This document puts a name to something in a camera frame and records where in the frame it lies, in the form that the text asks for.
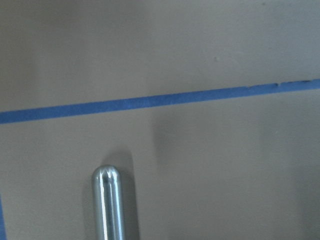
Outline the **steel muddler black tip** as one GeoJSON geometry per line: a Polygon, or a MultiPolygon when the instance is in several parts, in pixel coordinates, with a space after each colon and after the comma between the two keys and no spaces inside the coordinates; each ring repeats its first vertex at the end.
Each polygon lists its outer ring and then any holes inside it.
{"type": "Polygon", "coordinates": [[[96,238],[124,240],[126,233],[119,171],[112,165],[98,167],[92,174],[92,193],[96,238]]]}

